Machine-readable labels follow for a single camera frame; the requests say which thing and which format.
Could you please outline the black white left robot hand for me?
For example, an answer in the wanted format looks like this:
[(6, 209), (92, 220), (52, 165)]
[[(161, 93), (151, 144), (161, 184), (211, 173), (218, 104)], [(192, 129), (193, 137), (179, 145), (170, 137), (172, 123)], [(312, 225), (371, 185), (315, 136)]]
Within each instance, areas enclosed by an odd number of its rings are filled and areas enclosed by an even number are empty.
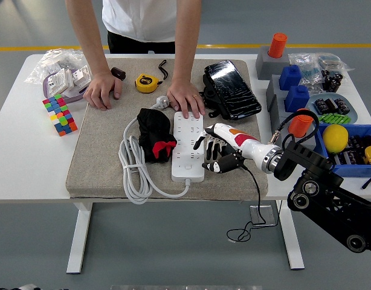
[(0, 287), (0, 290), (42, 290), (42, 288), (34, 284), (27, 284), (27, 285), (23, 285), (20, 287), (14, 287), (14, 288)]

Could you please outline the person's right hand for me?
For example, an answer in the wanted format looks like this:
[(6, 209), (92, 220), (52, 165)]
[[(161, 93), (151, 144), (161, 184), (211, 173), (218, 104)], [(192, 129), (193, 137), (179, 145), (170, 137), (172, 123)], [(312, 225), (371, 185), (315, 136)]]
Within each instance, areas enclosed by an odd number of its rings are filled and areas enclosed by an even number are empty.
[(109, 94), (113, 92), (114, 99), (118, 100), (121, 97), (123, 82), (114, 77), (110, 70), (102, 71), (94, 74), (92, 82), (86, 89), (83, 99), (88, 104), (101, 111), (111, 109)]

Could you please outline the person's left hand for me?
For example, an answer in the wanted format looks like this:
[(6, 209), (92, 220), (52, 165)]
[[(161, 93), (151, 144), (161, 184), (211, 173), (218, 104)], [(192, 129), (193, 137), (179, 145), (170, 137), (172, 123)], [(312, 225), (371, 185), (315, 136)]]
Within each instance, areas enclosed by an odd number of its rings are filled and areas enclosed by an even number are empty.
[(187, 79), (172, 79), (167, 90), (170, 106), (181, 112), (184, 118), (189, 117), (189, 109), (195, 118), (205, 115), (205, 106), (196, 87)]

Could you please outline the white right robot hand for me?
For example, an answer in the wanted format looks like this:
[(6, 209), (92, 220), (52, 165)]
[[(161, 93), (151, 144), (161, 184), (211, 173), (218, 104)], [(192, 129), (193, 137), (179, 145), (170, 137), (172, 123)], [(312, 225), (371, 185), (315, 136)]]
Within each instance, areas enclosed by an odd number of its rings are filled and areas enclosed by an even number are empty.
[(271, 173), (270, 162), (279, 150), (275, 144), (263, 144), (246, 132), (223, 123), (204, 128), (193, 148), (198, 149), (204, 139), (207, 139), (206, 158), (212, 162), (202, 166), (216, 173), (241, 167), (245, 159), (253, 160), (261, 171)]

